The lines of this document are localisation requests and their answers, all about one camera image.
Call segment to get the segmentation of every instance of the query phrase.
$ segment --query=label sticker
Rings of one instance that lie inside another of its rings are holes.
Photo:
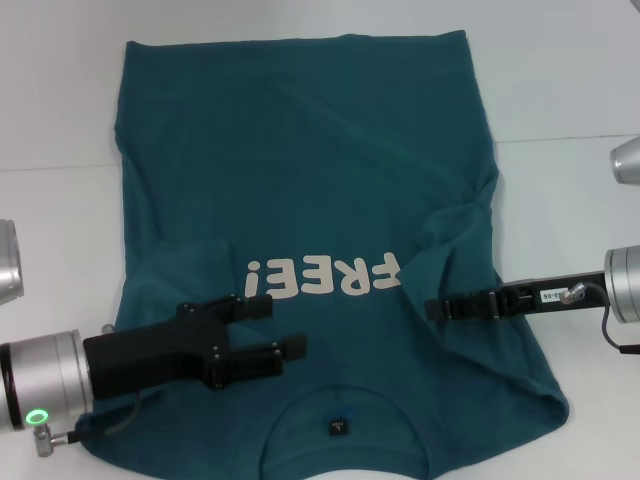
[[[562,292],[566,292],[567,290],[569,290],[569,289],[568,288],[554,288],[553,290],[541,290],[540,291],[540,300],[542,300],[542,303],[559,302],[560,301],[560,294]]]

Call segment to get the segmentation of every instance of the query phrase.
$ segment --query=white background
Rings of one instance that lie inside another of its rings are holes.
[[[123,245],[112,126],[127,40],[458,29],[498,142],[503,278],[599,270],[607,249],[640,243],[640,188],[617,185],[608,165],[609,150],[640,133],[640,13],[628,0],[0,0],[0,218],[16,221],[27,293],[0,309],[2,341],[94,335],[115,317]],[[637,478],[640,358],[604,342],[600,314],[531,319],[571,402],[568,424],[443,478]],[[613,322],[611,333],[640,343],[640,326]],[[143,478],[76,446],[38,459],[29,432],[0,436],[0,468],[16,480]]]

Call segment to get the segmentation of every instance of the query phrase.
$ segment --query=cable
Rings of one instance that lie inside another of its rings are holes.
[[[609,296],[607,295],[607,292],[605,292],[604,288],[602,288],[597,283],[582,282],[582,284],[586,288],[595,290],[600,294],[600,297],[602,297],[602,302],[604,303],[604,315],[602,316],[602,335],[604,335],[604,338],[609,343],[609,345],[611,345],[616,350],[620,350],[620,345],[614,342],[609,336],[609,333],[607,332],[607,321],[609,320],[609,311],[611,310],[611,307],[609,305]]]
[[[94,440],[96,438],[107,437],[109,435],[113,435],[114,433],[121,432],[122,430],[127,428],[129,425],[131,425],[131,423],[136,419],[136,417],[138,416],[138,413],[140,412],[141,404],[142,404],[142,400],[140,398],[140,392],[136,392],[136,401],[133,405],[133,410],[131,410],[131,413],[129,414],[129,416],[125,418],[122,422],[103,430],[99,430],[99,429],[84,430],[84,431],[72,430],[70,432],[67,432],[67,443],[72,444],[77,442],[83,442],[86,440]]]

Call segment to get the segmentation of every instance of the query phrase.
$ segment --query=metal cylinder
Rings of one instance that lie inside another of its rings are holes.
[[[0,305],[23,294],[16,227],[11,220],[0,220]]]
[[[35,427],[92,410],[89,368],[77,330],[11,343],[9,348],[13,388],[11,392],[7,385],[0,388],[0,431]],[[21,425],[16,426],[15,418]]]
[[[640,245],[609,250],[604,277],[611,310],[619,322],[640,321]]]
[[[611,150],[611,169],[618,183],[640,185],[640,137]]]

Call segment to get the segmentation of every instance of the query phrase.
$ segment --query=teal t-shirt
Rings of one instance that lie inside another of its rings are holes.
[[[127,279],[117,329],[178,303],[274,298],[233,346],[305,332],[281,377],[145,392],[98,457],[167,479],[419,479],[562,425],[523,317],[429,322],[425,300],[492,287],[498,171],[464,32],[127,45],[116,140]],[[80,428],[126,415],[100,402]],[[336,418],[346,435],[330,435]]]

